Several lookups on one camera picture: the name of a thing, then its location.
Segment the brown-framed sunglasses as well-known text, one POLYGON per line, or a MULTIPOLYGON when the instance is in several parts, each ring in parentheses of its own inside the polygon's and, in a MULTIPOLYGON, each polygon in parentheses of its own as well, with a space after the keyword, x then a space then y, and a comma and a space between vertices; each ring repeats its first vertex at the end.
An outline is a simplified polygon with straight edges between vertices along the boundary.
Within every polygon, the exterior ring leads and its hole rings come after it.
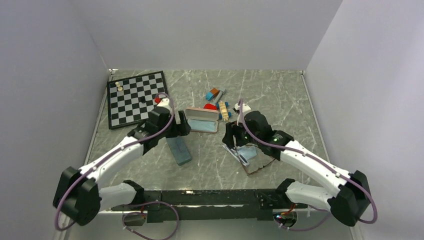
POLYGON ((272 163, 274 163, 276 161, 275 158, 265 155, 257 145, 245 145, 246 147, 255 147, 256 148, 256 152, 257 152, 257 156, 251 158, 248 160, 248 162, 250 163, 249 166, 243 166, 241 163, 241 167, 244 170, 244 172, 246 173, 246 175, 248 177, 251 177, 254 174, 257 174, 258 172, 262 171, 263 169, 267 168, 268 166, 270 166, 272 163))

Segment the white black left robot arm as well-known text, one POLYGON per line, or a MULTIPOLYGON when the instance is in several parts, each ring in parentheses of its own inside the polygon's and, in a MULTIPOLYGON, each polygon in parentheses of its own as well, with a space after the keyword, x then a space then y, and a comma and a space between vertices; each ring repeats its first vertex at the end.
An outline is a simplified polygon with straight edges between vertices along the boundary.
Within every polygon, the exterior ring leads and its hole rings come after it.
POLYGON ((107 187, 106 183, 123 167, 145 155, 162 138, 187 136, 191 127, 185 112, 176 123, 170 107, 155 107, 122 141, 102 157, 78 169, 66 168, 60 176, 52 205, 80 226, 90 223, 108 208, 126 205, 131 210, 144 203, 144 188, 131 180, 107 187))

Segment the pink glasses case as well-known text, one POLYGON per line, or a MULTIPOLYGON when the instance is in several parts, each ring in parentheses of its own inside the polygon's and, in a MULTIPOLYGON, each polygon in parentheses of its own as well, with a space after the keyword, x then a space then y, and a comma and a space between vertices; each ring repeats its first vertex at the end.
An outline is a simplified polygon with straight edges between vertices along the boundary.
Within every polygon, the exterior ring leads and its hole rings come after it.
POLYGON ((219 127, 219 112, 217 110, 210 110, 198 107, 187 107, 185 109, 185 116, 187 118, 188 124, 189 120, 202 120, 202 121, 214 121, 216 122, 217 131, 216 132, 204 132, 204 131, 193 131, 192 132, 200 132, 200 133, 210 133, 215 134, 218 132, 219 127))

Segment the light blue cleaning cloth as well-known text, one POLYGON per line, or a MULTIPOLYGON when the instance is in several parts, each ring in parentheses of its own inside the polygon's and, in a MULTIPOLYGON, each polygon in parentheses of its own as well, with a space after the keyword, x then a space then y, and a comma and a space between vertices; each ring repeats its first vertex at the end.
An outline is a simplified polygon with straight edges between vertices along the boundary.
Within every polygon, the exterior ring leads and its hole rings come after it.
POLYGON ((192 131, 207 133, 215 133, 217 131, 217 123, 215 121, 190 119, 188 123, 192 131))

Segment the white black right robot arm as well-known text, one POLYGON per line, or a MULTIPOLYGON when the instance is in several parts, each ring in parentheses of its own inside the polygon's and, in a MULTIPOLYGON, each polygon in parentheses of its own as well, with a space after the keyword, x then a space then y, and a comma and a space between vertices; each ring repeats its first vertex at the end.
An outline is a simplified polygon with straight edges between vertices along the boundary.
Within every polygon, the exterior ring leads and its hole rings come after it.
POLYGON ((285 179, 275 195, 282 208, 291 204, 309 205, 328 211, 340 223, 353 227, 357 222, 365 223, 363 213, 369 206, 375 207, 363 172, 349 172, 323 160, 293 136, 272 129, 266 117, 257 110, 226 123, 222 142, 230 149, 254 145, 265 155, 297 168, 319 183, 319 186, 312 186, 285 179))

